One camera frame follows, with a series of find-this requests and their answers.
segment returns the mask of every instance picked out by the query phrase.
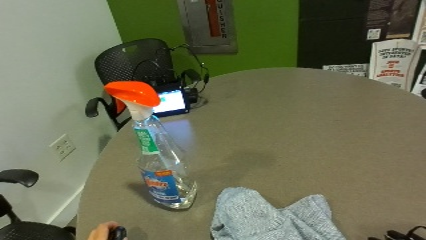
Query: electrical outlet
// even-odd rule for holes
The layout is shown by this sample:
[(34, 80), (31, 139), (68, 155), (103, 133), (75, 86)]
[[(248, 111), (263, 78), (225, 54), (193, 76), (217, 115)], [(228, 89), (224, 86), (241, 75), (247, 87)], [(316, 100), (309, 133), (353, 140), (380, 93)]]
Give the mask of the electrical outlet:
[(76, 150), (76, 146), (71, 141), (68, 134), (64, 134), (56, 141), (50, 145), (52, 152), (56, 154), (60, 161)]

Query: gray tabletop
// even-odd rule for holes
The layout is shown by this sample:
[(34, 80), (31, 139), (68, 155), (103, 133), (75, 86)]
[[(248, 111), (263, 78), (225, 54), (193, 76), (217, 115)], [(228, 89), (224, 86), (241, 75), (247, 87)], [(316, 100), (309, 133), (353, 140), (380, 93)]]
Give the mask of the gray tabletop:
[(367, 78), (295, 68), (215, 77), (204, 95), (205, 106), (162, 119), (188, 151), (200, 186), (193, 207), (169, 211), (151, 200), (128, 124), (86, 184), (79, 240), (110, 220), (130, 240), (211, 239), (217, 196), (237, 186), (277, 208), (323, 194), (348, 239), (425, 224), (424, 99)]

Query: spray bottle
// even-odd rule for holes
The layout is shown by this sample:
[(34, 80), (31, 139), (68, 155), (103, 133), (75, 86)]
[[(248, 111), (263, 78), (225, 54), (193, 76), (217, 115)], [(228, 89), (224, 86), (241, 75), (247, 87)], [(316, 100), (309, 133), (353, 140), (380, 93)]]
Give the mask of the spray bottle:
[(152, 115), (152, 108), (160, 104), (155, 89), (144, 82), (120, 81), (108, 83), (106, 91), (126, 103), (131, 111), (142, 147), (138, 164), (155, 201), (175, 209), (189, 208), (197, 183), (189, 178), (184, 151)]

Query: chair armrest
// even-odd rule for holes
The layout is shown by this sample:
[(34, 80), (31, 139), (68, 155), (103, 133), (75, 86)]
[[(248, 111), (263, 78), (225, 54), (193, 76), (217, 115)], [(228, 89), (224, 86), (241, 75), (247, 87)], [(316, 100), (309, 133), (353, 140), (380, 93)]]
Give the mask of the chair armrest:
[(27, 169), (10, 169), (0, 172), (0, 182), (20, 183), (32, 187), (39, 180), (39, 174)]
[(86, 105), (86, 116), (92, 118), (92, 117), (96, 117), (99, 115), (99, 112), (98, 112), (98, 104), (99, 102), (103, 103), (104, 107), (106, 107), (106, 110), (108, 111), (110, 110), (110, 107), (108, 107), (108, 103), (107, 101), (98, 97), (98, 98), (92, 98), (87, 105)]

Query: bottle label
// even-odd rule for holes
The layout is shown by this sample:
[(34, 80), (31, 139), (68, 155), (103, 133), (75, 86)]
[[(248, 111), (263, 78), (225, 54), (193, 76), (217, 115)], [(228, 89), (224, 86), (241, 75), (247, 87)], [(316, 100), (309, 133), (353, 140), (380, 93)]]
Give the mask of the bottle label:
[(150, 193), (162, 203), (180, 203), (176, 181), (171, 170), (143, 171), (143, 177), (150, 188)]
[(135, 129), (135, 132), (136, 132), (139, 141), (142, 143), (143, 154), (146, 155), (159, 154), (160, 151), (155, 143), (155, 140), (152, 139), (148, 129)]

